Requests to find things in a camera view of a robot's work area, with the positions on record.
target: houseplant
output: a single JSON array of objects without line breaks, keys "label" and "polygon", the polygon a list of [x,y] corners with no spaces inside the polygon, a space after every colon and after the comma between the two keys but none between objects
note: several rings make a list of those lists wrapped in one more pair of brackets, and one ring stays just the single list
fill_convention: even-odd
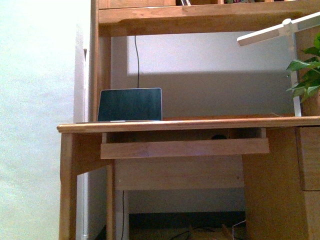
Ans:
[{"label": "houseplant", "polygon": [[313,56],[305,61],[293,60],[287,67],[290,73],[303,71],[301,81],[288,89],[293,91],[293,97],[301,96],[301,103],[317,94],[320,89],[320,32],[316,35],[313,46],[303,52]]}]

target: floor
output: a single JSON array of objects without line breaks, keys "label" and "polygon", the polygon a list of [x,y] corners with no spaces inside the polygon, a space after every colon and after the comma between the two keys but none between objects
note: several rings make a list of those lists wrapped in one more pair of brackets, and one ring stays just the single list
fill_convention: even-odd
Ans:
[{"label": "floor", "polygon": [[[235,240],[245,240],[245,228],[237,228]],[[232,240],[221,228],[131,229],[130,240]]]}]

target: green leaf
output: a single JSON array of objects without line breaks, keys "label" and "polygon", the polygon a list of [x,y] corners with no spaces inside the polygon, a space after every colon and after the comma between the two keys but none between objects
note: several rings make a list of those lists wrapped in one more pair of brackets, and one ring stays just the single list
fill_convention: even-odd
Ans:
[{"label": "green leaf", "polygon": [[302,79],[304,82],[314,81],[320,79],[320,73],[311,69],[302,76]]},{"label": "green leaf", "polygon": [[303,97],[302,99],[300,100],[301,103],[303,103],[305,100],[307,100],[309,98],[309,95],[308,95],[308,92],[307,92],[307,89],[304,89],[304,94],[303,94]]},{"label": "green leaf", "polygon": [[305,63],[312,63],[312,62],[318,62],[319,63],[319,59],[316,56],[313,56],[307,60],[304,60]]},{"label": "green leaf", "polygon": [[293,97],[301,96],[304,93],[305,93],[305,88],[304,87],[294,89],[293,90]]},{"label": "green leaf", "polygon": [[313,69],[313,68],[317,68],[317,67],[320,67],[320,62],[318,62],[318,61],[304,62],[301,60],[293,60],[289,64],[289,66],[287,67],[286,70],[293,72],[293,71],[297,71],[297,70],[304,69],[304,68]]},{"label": "green leaf", "polygon": [[315,36],[313,44],[317,49],[320,50],[320,32]]},{"label": "green leaf", "polygon": [[318,48],[316,48],[315,46],[306,48],[303,50],[303,52],[305,54],[312,54],[312,55],[316,55],[316,56],[320,57],[320,50]]},{"label": "green leaf", "polygon": [[320,88],[320,85],[308,87],[307,89],[308,96],[312,97],[313,95],[315,95],[318,92],[319,88]]},{"label": "green leaf", "polygon": [[298,90],[306,88],[306,81],[299,82],[297,85],[290,87],[287,91]]}]

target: desk surface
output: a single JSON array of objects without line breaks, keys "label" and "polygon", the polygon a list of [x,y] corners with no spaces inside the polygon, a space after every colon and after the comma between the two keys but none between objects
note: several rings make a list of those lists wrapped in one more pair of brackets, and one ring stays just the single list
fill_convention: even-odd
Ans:
[{"label": "desk surface", "polygon": [[57,129],[60,133],[111,133],[192,129],[281,128],[296,126],[320,126],[320,116],[77,123],[61,124]]}]

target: black screen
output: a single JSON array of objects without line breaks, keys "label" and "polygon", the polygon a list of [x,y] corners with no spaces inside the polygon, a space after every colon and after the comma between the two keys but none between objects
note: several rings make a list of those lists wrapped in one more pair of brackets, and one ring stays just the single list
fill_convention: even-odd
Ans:
[{"label": "black screen", "polygon": [[98,121],[162,120],[161,88],[103,90]]}]

